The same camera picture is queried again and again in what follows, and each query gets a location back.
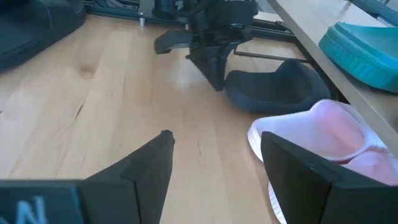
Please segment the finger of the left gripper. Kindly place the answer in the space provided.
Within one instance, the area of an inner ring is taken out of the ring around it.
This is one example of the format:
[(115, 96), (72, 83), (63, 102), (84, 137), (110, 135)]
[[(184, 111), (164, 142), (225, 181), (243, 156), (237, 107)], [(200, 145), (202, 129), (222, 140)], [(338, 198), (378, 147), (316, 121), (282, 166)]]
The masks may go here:
[(237, 46), (237, 44), (228, 44), (190, 49), (186, 58), (202, 72), (215, 91), (221, 91), (224, 88), (228, 55)]
[(188, 30), (170, 30), (154, 41), (156, 54), (168, 54), (172, 49), (191, 48), (193, 33)]

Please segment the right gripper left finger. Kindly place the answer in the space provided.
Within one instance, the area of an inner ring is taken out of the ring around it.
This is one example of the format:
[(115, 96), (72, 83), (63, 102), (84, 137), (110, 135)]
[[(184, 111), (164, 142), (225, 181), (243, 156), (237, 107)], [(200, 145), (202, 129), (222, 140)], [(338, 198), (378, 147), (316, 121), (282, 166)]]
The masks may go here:
[(83, 181), (88, 224), (159, 224), (173, 166), (169, 130)]

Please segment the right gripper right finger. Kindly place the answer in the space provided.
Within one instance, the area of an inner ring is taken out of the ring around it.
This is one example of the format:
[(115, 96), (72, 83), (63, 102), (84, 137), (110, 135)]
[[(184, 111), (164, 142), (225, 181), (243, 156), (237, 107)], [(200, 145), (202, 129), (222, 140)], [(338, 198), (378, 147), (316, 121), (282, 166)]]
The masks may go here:
[(264, 167), (287, 224), (398, 224), (398, 186), (318, 156), (272, 132)]

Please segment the pink foam slide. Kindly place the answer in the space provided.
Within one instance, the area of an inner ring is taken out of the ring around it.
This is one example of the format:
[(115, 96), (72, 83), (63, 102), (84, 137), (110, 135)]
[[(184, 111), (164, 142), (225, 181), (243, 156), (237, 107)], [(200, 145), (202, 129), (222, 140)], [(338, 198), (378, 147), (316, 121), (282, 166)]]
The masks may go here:
[[(304, 112), (255, 120), (248, 141), (263, 163), (261, 138), (266, 131), (349, 170), (398, 186), (398, 157), (351, 105), (321, 100)], [(270, 181), (268, 191), (275, 216), (287, 224)]]

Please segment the green foam slide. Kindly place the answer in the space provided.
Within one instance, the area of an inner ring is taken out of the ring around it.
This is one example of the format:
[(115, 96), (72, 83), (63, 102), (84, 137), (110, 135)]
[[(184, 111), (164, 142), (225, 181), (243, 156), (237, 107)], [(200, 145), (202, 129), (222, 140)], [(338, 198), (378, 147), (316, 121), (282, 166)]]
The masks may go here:
[(318, 46), (355, 79), (398, 93), (398, 27), (337, 22), (328, 28)]

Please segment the wooden shelf board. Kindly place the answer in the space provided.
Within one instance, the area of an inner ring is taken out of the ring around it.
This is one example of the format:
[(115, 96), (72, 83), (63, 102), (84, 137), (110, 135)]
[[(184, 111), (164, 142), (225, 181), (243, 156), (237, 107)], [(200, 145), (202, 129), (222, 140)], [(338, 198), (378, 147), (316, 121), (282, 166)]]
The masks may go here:
[(267, 0), (398, 157), (398, 27), (350, 0)]

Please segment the dark navy slide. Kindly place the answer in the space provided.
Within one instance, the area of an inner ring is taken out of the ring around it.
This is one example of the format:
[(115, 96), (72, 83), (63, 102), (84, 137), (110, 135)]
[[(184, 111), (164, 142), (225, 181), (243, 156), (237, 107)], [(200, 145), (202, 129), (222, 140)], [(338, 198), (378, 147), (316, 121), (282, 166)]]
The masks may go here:
[(224, 81), (224, 90), (239, 109), (269, 115), (306, 111), (331, 97), (315, 70), (292, 59), (284, 61), (274, 72), (233, 70)]
[(85, 17), (82, 0), (0, 0), (0, 72), (70, 35)]

